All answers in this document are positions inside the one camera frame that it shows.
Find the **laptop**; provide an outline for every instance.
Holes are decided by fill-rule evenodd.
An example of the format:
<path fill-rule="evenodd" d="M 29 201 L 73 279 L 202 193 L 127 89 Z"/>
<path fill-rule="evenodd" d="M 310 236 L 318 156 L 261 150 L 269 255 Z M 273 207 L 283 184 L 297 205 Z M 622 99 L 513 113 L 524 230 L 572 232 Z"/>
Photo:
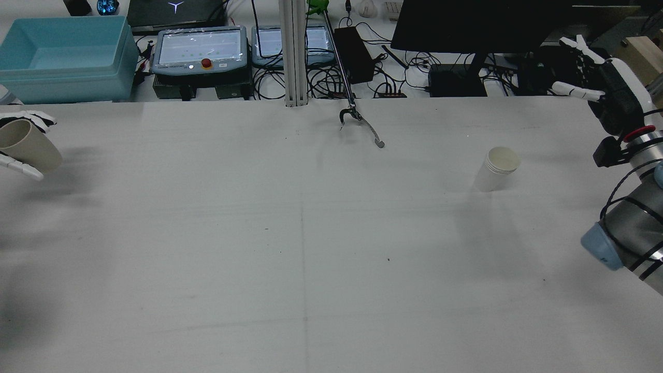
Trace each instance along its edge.
<path fill-rule="evenodd" d="M 134 35 L 224 26 L 223 0 L 131 0 L 127 21 Z"/>

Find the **robotic arm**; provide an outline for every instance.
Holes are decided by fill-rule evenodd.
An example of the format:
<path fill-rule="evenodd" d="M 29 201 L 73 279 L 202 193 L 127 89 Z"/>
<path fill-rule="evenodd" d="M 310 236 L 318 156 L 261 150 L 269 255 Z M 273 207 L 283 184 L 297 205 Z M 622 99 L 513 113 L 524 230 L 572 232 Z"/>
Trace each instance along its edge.
<path fill-rule="evenodd" d="M 617 58 L 604 59 L 589 50 L 582 37 L 562 38 L 561 45 L 578 51 L 586 88 L 556 82 L 556 93 L 588 100 L 603 129 L 610 134 L 594 152 L 598 167 L 630 163 L 632 171 L 617 185 L 600 220 L 581 243 L 608 268 L 627 267 L 663 295 L 663 131 L 659 112 L 633 71 Z M 632 173 L 641 184 L 628 196 L 614 199 Z"/>
<path fill-rule="evenodd" d="M 5 124 L 15 121 L 17 119 L 27 119 L 32 124 L 39 129 L 42 133 L 48 133 L 52 125 L 56 125 L 57 121 L 55 118 L 44 112 L 38 112 L 34 110 L 27 110 L 18 113 L 0 113 L 0 127 L 3 127 Z M 20 162 L 0 151 L 0 166 L 7 167 L 10 170 L 17 171 L 30 177 L 31 179 L 41 181 L 44 178 L 44 175 L 27 163 Z"/>

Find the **beige cup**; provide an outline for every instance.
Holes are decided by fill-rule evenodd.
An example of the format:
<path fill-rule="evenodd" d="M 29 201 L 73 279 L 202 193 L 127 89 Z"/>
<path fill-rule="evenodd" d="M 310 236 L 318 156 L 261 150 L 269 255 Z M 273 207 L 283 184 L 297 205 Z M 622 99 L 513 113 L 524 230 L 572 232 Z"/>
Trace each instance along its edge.
<path fill-rule="evenodd" d="M 27 119 L 10 121 L 0 128 L 0 151 L 41 173 L 53 171 L 62 163 L 55 145 Z"/>
<path fill-rule="evenodd" d="M 482 192 L 499 188 L 506 178 L 520 166 L 520 157 L 508 147 L 494 147 L 483 160 L 474 186 Z"/>

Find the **red emergency stop button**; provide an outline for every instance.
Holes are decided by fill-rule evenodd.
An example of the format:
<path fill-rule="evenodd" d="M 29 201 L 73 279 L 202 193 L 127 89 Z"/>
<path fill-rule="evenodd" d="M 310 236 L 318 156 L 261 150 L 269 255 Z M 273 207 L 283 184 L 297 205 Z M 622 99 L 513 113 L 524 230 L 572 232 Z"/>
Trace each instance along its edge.
<path fill-rule="evenodd" d="M 211 60 L 209 58 L 203 58 L 200 61 L 200 64 L 203 66 L 205 70 L 209 70 L 211 68 Z"/>

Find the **red ring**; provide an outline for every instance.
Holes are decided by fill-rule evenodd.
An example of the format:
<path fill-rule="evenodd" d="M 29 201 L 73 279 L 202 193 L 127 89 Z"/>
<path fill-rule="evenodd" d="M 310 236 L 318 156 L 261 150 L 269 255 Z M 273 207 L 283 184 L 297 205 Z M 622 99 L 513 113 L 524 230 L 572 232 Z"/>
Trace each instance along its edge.
<path fill-rule="evenodd" d="M 631 142 L 635 137 L 638 137 L 640 135 L 644 135 L 645 133 L 650 133 L 656 131 L 656 126 L 653 125 L 645 125 L 644 127 L 640 127 L 636 129 L 635 131 L 629 133 L 628 135 L 624 136 L 624 142 L 628 143 Z"/>

